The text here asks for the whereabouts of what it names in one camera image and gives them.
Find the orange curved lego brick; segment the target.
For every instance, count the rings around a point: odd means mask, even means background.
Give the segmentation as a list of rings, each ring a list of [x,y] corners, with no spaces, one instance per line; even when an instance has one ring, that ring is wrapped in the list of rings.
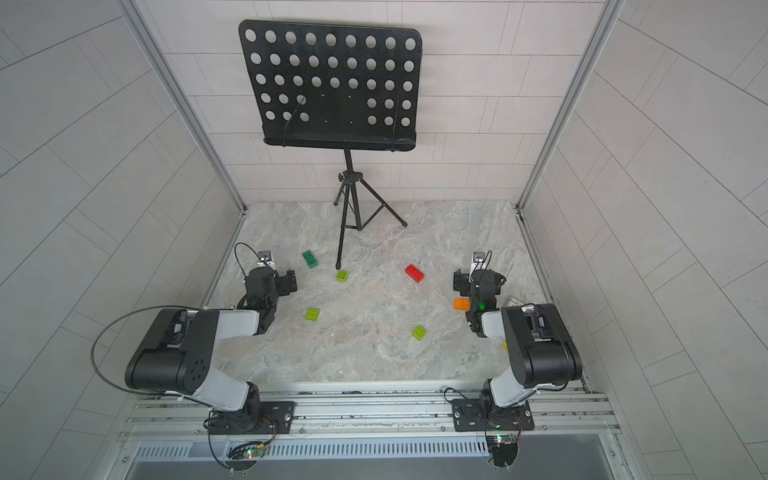
[[[457,311],[467,312],[471,308],[471,302],[468,298],[456,298],[453,301],[453,308]]]

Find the dark green lego brick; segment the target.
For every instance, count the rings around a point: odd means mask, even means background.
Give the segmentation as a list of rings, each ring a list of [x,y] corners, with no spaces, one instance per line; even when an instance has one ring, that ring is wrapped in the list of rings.
[[[302,257],[304,258],[305,262],[307,263],[307,266],[312,269],[318,266],[318,261],[311,250],[306,250],[302,253]]]

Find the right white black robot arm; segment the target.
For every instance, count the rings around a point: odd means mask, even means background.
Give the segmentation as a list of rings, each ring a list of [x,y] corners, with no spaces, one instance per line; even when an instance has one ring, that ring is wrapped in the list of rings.
[[[468,326],[480,338],[506,342],[508,366],[485,382],[482,408],[523,405],[539,391],[559,391],[582,375],[582,360],[557,307],[525,303],[499,307],[497,296],[506,278],[488,268],[453,273],[453,290],[468,302]]]

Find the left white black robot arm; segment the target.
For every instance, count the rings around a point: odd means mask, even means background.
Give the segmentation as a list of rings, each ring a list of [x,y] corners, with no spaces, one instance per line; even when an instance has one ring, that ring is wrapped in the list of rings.
[[[257,387],[212,365],[215,343],[266,333],[279,299],[296,292],[298,285],[294,270],[280,275],[266,265],[246,275],[245,287],[234,309],[162,308],[126,367],[126,385],[181,394],[219,412],[238,412],[249,402],[257,403]]]

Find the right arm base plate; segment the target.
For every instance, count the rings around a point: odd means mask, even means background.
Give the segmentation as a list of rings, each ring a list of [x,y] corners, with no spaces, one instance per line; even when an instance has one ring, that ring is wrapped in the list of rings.
[[[529,403],[500,408],[483,407],[479,399],[453,399],[454,428],[457,432],[519,431],[535,429]]]

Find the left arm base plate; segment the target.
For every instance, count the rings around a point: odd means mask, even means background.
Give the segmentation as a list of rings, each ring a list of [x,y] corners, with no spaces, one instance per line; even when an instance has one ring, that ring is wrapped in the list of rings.
[[[297,404],[292,401],[247,403],[237,412],[213,410],[204,422],[211,435],[272,435],[290,432]]]

